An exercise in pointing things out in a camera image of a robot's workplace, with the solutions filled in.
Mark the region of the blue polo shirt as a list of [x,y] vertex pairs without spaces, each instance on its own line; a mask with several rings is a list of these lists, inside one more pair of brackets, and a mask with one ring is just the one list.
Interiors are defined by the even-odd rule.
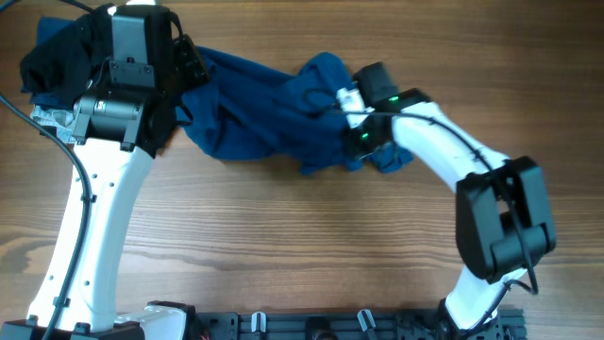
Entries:
[[303,174],[363,162],[349,155],[344,134],[349,124],[329,112],[340,89],[353,89],[344,62],[322,52],[289,75],[249,59],[198,47],[210,82],[184,93],[177,116],[190,123],[187,136],[221,161],[256,161],[288,155]]

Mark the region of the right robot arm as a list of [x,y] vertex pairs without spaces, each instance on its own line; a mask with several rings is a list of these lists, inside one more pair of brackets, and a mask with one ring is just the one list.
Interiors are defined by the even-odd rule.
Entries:
[[401,92],[378,62],[336,93],[334,109],[350,125],[362,159],[382,146],[412,153],[455,196],[456,245],[464,267],[427,329],[439,339],[469,339],[498,326],[498,307],[517,286],[539,292],[535,267],[557,237],[542,168],[512,159],[464,131],[417,88]]

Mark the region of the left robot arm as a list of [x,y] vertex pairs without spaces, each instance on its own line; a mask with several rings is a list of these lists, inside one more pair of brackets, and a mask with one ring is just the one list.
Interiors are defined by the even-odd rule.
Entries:
[[116,311],[116,283],[134,203],[176,127],[181,92],[204,82],[205,65],[177,16],[154,3],[111,15],[109,81],[74,105],[71,189],[51,262],[22,320],[5,339],[193,339],[191,305],[154,301]]

